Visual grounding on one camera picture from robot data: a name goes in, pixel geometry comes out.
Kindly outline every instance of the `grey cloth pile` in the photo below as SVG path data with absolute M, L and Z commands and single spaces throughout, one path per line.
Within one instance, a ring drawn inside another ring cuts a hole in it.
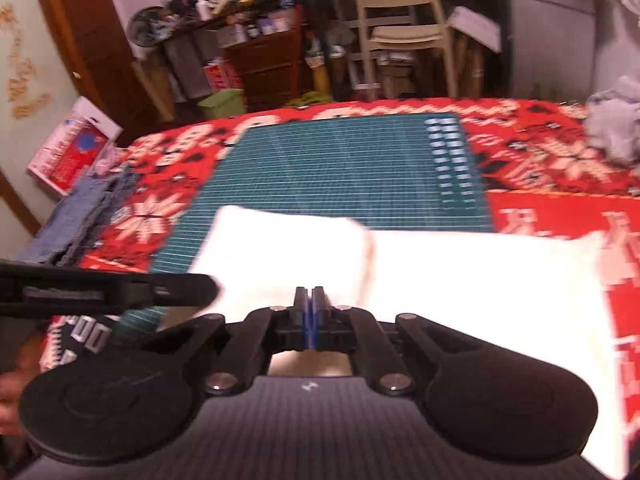
M 591 146 L 620 166 L 640 158 L 640 78 L 621 77 L 612 89 L 592 95 L 587 108 L 584 129 Z
M 79 180 L 16 259 L 64 267 L 78 263 L 123 200 L 135 190 L 139 177 L 125 166 L 106 177 L 91 175 Z

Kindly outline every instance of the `white towel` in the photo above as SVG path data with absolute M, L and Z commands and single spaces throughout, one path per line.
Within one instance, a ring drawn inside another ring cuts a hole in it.
M 239 322 L 257 308 L 291 306 L 297 286 L 323 286 L 334 305 L 359 304 L 369 250 L 369 232 L 351 219 L 224 206 L 190 270 L 215 277 L 222 293 L 198 315 L 219 312 Z M 309 374 L 348 373 L 343 355 L 318 360 Z M 284 352 L 273 357 L 270 374 L 295 374 L 308 362 L 308 355 Z
M 623 397 L 596 272 L 602 239 L 374 232 L 364 307 L 380 321 L 418 314 L 577 374 L 599 410 L 583 456 L 619 479 L 626 473 Z

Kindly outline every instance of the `green cutting mat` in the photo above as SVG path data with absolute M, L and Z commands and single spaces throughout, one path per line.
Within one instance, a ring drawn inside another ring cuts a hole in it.
M 450 114 L 252 128 L 202 187 L 152 272 L 187 272 L 227 204 L 345 216 L 372 229 L 493 230 L 473 155 Z M 157 316 L 138 312 L 131 321 L 152 323 Z

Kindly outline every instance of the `cardboard box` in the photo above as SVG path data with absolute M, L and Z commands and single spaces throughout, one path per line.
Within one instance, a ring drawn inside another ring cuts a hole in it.
M 27 171 L 66 196 L 121 131 L 89 99 L 81 97 L 38 149 Z
M 233 65 L 224 59 L 215 59 L 204 67 L 204 75 L 213 93 L 228 88 L 242 88 L 242 82 Z

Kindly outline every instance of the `metal screw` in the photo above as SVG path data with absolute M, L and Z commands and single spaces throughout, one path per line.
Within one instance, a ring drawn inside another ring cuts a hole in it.
M 404 374 L 387 374 L 380 379 L 380 386 L 385 390 L 398 392 L 411 386 L 411 377 Z
M 238 379 L 226 372 L 218 372 L 207 378 L 207 386 L 216 392 L 224 392 L 238 384 Z

